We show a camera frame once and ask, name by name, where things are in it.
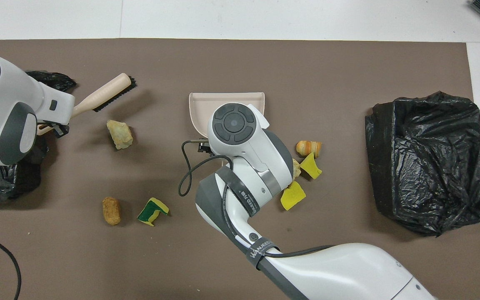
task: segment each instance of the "cable strap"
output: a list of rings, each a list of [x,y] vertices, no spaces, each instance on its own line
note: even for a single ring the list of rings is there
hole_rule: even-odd
[[[259,203],[257,203],[257,200],[255,200],[255,197],[245,186],[244,182],[242,182],[231,169],[224,166],[216,171],[216,174],[225,182],[233,194],[235,194],[250,217],[253,217],[259,212]]]
[[[277,248],[275,244],[270,241],[269,239],[265,237],[261,237],[258,240],[256,240],[251,247],[247,250],[245,256],[249,262],[259,269],[258,265],[260,260],[263,258],[265,255],[266,251],[268,251],[270,248]]]

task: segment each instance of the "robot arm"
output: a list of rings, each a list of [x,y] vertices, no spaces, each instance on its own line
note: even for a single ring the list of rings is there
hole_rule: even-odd
[[[432,300],[392,256],[373,245],[350,243],[320,251],[282,254],[248,224],[292,182],[292,158],[265,128],[254,107],[225,104],[208,123],[215,154],[232,159],[200,182],[196,208],[292,299]]]
[[[37,123],[67,125],[75,98],[42,84],[0,57],[0,165],[32,148]]]

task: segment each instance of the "beige dustpan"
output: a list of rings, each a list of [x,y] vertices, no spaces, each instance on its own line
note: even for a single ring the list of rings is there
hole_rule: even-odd
[[[214,111],[225,103],[235,102],[244,105],[252,104],[264,114],[264,93],[190,93],[188,106],[192,124],[205,138],[208,138],[208,120]]]

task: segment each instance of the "brown table surface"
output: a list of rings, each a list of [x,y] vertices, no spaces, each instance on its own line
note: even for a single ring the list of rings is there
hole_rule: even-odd
[[[200,138],[191,92],[263,91],[270,128],[298,158],[299,140],[323,142],[323,174],[298,182],[307,197],[290,211],[278,199],[252,226],[289,252],[370,243],[398,259],[440,299],[480,299],[480,224],[421,237],[375,209],[364,116],[377,103],[436,91],[472,98],[465,44],[285,40],[0,40],[0,56],[23,70],[71,76],[77,101],[121,72],[138,87],[101,112],[72,120],[50,138],[42,184],[0,205],[0,242],[23,275],[21,299],[283,299],[232,243],[177,195],[185,173],[181,142]],[[115,150],[109,119],[126,122],[135,143]],[[189,145],[192,165],[205,159]],[[103,220],[101,200],[120,199],[122,222]],[[137,221],[150,197],[170,207],[155,227]],[[15,271],[0,251],[0,299]]]

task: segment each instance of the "trash bag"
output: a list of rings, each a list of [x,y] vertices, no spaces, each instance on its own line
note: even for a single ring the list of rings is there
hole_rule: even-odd
[[[70,77],[46,71],[28,71],[27,75],[59,91],[76,85]],[[15,200],[40,185],[40,164],[49,151],[44,137],[37,137],[31,151],[14,165],[0,165],[0,203]]]
[[[437,92],[377,104],[366,116],[377,210],[405,228],[440,236],[480,222],[480,112]]]

